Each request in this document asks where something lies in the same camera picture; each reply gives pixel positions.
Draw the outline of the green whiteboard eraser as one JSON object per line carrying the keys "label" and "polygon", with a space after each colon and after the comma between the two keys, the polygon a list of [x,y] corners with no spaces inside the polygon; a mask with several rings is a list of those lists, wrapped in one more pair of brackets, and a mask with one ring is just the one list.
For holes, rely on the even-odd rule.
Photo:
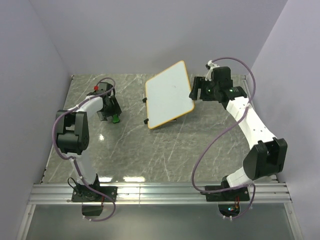
{"label": "green whiteboard eraser", "polygon": [[112,116],[112,122],[114,124],[117,124],[117,123],[120,122],[120,118],[119,118],[118,114],[115,114],[115,115]]}

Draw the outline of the yellow framed whiteboard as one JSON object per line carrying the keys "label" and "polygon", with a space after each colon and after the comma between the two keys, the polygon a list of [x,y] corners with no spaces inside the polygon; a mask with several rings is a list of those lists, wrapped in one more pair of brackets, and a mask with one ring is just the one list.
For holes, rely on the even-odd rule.
{"label": "yellow framed whiteboard", "polygon": [[183,60],[147,80],[147,127],[152,130],[192,112],[195,103],[189,98],[190,92],[191,84]]}

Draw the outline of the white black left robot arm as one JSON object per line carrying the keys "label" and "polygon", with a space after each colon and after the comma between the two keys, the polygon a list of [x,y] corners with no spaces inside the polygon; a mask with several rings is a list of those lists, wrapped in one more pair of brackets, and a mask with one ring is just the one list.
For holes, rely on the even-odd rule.
{"label": "white black left robot arm", "polygon": [[61,159],[71,162],[76,172],[74,195],[88,202],[104,196],[98,174],[87,153],[90,143],[89,119],[97,114],[101,121],[112,118],[112,123],[120,122],[122,110],[116,99],[115,84],[111,77],[98,81],[82,102],[56,113],[52,128],[53,148]]}

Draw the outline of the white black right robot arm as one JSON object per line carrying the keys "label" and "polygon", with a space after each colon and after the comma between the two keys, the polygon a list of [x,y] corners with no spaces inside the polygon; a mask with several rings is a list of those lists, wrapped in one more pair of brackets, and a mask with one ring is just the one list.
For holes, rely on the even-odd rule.
{"label": "white black right robot arm", "polygon": [[231,69],[227,66],[207,64],[205,77],[195,77],[189,97],[192,100],[217,101],[234,118],[242,130],[250,151],[240,169],[227,175],[218,189],[200,190],[203,195],[221,193],[226,200],[238,195],[239,189],[247,188],[253,181],[283,171],[288,144],[277,138],[255,112],[250,98],[241,86],[234,86]]}

